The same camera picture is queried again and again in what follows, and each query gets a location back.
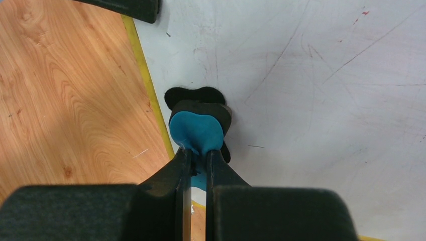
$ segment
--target yellow edge strip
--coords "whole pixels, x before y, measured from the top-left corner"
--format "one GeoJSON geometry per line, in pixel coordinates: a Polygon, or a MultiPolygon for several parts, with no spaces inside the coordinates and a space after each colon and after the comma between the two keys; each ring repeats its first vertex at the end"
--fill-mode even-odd
{"type": "Polygon", "coordinates": [[[205,209],[205,206],[203,206],[203,205],[199,204],[198,202],[196,202],[196,201],[194,201],[194,200],[191,200],[191,203],[192,203],[192,205],[194,205],[194,206],[196,206],[196,207],[199,207],[199,208],[203,208],[203,209],[205,209]]]}
{"type": "Polygon", "coordinates": [[[373,238],[373,237],[365,237],[358,236],[359,241],[384,241],[383,239],[373,238]]]}
{"type": "Polygon", "coordinates": [[[155,120],[157,121],[158,128],[160,129],[161,138],[163,139],[167,155],[170,159],[172,159],[174,157],[174,150],[170,141],[169,133],[167,132],[166,124],[164,123],[160,105],[158,104],[157,95],[155,94],[155,89],[152,83],[151,75],[149,74],[148,65],[145,60],[138,32],[136,31],[135,22],[133,21],[133,18],[124,15],[122,15],[122,19],[124,27],[127,31],[127,35],[129,36],[130,45],[132,46],[133,53],[136,58],[136,63],[138,64],[139,70],[141,71],[142,80],[144,81],[149,102],[151,103],[151,109],[154,113],[155,120]]]}

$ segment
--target white surface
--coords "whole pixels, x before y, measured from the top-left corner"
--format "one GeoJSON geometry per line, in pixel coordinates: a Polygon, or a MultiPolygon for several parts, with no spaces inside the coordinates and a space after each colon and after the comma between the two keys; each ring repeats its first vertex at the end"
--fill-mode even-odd
{"type": "Polygon", "coordinates": [[[225,94],[247,182],[329,188],[359,234],[426,237],[425,0],[164,0],[136,23],[166,122],[171,87],[225,94]]]}

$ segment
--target wooden floor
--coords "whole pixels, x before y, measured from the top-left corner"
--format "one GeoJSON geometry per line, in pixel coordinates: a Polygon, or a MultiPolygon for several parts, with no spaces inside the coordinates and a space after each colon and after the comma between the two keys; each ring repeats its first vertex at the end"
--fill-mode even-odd
{"type": "Polygon", "coordinates": [[[0,13],[0,203],[29,184],[140,183],[168,162],[120,15],[70,0],[0,13]]]}

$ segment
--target black object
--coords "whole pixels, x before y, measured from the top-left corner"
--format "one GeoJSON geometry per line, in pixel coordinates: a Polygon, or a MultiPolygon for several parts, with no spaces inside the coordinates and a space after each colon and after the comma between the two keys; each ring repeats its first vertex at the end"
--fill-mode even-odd
{"type": "Polygon", "coordinates": [[[174,87],[168,89],[164,94],[164,100],[167,107],[173,110],[175,105],[182,100],[195,100],[202,103],[219,103],[226,104],[224,95],[213,87],[202,87],[199,89],[186,89],[182,87],[174,87]]]}
{"type": "MultiPolygon", "coordinates": [[[[224,106],[183,101],[181,110],[215,116],[226,133],[224,106]]],[[[0,240],[190,240],[191,176],[199,158],[207,175],[207,241],[357,240],[337,194],[254,188],[220,151],[200,157],[183,149],[139,185],[21,188],[0,209],[0,240]]]]}
{"type": "Polygon", "coordinates": [[[75,0],[95,5],[150,24],[160,13],[160,0],[75,0]]]}
{"type": "MultiPolygon", "coordinates": [[[[220,105],[226,105],[226,99],[224,95],[217,89],[213,87],[202,87],[199,89],[186,89],[182,87],[174,87],[171,89],[168,89],[166,93],[164,94],[164,101],[167,104],[167,107],[169,107],[170,110],[172,110],[172,116],[173,111],[183,111],[185,109],[185,104],[180,104],[180,106],[176,107],[177,104],[181,101],[196,101],[200,103],[210,103],[210,104],[220,104],[220,105]]],[[[229,152],[229,149],[224,142],[221,147],[221,153],[226,163],[229,163],[231,161],[231,153],[229,152]]]]}

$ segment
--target blue rubber piece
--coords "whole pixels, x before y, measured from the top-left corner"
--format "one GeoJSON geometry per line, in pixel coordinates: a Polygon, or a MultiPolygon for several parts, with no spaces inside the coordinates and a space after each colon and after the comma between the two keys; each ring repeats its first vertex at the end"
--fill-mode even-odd
{"type": "MultiPolygon", "coordinates": [[[[204,156],[211,150],[220,150],[224,143],[221,124],[211,115],[181,111],[172,117],[169,129],[175,143],[199,156],[204,156]]],[[[206,191],[205,163],[201,163],[201,160],[202,158],[197,158],[197,175],[192,177],[191,185],[206,191]]]]}

